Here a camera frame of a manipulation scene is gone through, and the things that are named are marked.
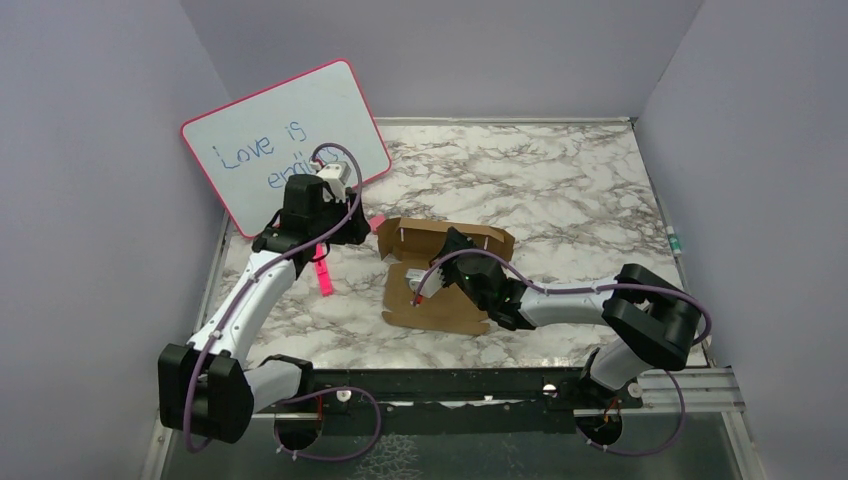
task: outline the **white wall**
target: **white wall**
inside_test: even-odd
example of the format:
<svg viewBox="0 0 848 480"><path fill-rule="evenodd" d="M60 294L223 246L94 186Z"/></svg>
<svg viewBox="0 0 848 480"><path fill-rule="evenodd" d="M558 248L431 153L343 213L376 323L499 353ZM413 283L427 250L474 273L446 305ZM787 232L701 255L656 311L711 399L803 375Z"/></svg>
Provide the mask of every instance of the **white wall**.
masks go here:
<svg viewBox="0 0 848 480"><path fill-rule="evenodd" d="M230 95L337 57L378 116L641 113L701 0L181 0Z"/></svg>
<svg viewBox="0 0 848 480"><path fill-rule="evenodd" d="M636 125L775 479L848 470L846 19L705 0Z"/></svg>
<svg viewBox="0 0 848 480"><path fill-rule="evenodd" d="M0 2L0 478L134 478L221 208L178 140L228 97L177 0Z"/></svg>

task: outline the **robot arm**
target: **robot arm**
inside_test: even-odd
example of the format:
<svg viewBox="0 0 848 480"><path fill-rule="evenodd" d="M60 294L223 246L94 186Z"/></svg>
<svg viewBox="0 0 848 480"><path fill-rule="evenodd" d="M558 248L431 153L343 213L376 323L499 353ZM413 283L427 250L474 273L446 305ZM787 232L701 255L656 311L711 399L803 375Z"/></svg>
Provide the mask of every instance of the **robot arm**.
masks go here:
<svg viewBox="0 0 848 480"><path fill-rule="evenodd" d="M292 175L283 208L253 241L247 267L224 303L186 345L171 344L159 356L159 405L162 424L182 429L192 370L210 335L217 337L203 362L192 402L191 433L233 443L252 414L271 403L312 390L312 364L283 355L244 371L253 340L277 303L315 256L307 248L280 261L280 254L305 245L349 213L355 193L344 184L346 163L329 163L316 175ZM328 244L359 245L370 232L362 206L327 239ZM222 318L225 328L216 333Z"/></svg>
<svg viewBox="0 0 848 480"><path fill-rule="evenodd" d="M478 248L455 228L448 230L445 245L434 261L459 250ZM411 275L411 288L422 278ZM648 269L625 265L618 275L593 282L556 285L536 284L507 278L501 264L481 254L449 259L421 289L425 297L456 283L489 318L509 330L535 329L554 323L606 324L619 338L596 349L589 358L578 385L578 394L609 404L615 392L645 370L678 371L686 366L689 349L700 319L700 311L683 300L659 293L634 290L598 292L599 285L640 284L677 290ZM585 291L571 295L546 294L562 289Z"/></svg>

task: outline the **cardboard box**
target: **cardboard box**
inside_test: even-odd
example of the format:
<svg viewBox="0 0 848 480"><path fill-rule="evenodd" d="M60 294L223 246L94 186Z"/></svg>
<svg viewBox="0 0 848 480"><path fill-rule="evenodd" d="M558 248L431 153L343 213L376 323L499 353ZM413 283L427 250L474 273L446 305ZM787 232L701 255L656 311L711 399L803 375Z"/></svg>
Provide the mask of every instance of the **cardboard box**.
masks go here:
<svg viewBox="0 0 848 480"><path fill-rule="evenodd" d="M400 261L389 266L386 279L383 319L388 324L466 335L480 335L489 330L489 325L482 323L488 318L486 312L478 310L457 285L439 290L417 307L411 304L414 292L406 282L406 271L430 267L430 260L445 243L449 227L455 227L504 260L512 259L515 237L501 228L414 218L387 219L377 229L380 258L392 254Z"/></svg>

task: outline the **screw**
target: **screw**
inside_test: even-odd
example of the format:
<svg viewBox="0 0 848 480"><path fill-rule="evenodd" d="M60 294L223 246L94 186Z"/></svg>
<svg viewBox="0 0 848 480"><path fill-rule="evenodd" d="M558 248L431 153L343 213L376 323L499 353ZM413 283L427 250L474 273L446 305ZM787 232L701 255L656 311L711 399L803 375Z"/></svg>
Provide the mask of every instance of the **screw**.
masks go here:
<svg viewBox="0 0 848 480"><path fill-rule="evenodd" d="M627 386L627 393L633 398L642 398L642 386L638 383L631 383Z"/></svg>

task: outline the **marble countertop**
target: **marble countertop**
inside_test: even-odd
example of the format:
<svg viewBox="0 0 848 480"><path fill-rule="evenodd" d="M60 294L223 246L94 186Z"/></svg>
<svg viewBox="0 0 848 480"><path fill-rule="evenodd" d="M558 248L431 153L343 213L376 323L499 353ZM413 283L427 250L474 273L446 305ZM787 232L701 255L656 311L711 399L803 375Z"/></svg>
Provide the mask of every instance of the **marble countertop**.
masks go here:
<svg viewBox="0 0 848 480"><path fill-rule="evenodd" d="M381 126L394 165L363 194L366 216L483 223L516 238L513 264L531 279L576 282L640 263L679 286L645 167L627 124ZM233 235L215 307L250 255ZM387 264L376 236L333 247L336 292L322 297L314 268L280 299L248 367L285 354L318 368L456 368L582 365L608 327L552 325L477 337L393 327L382 297ZM690 365L705 365L700 347Z"/></svg>

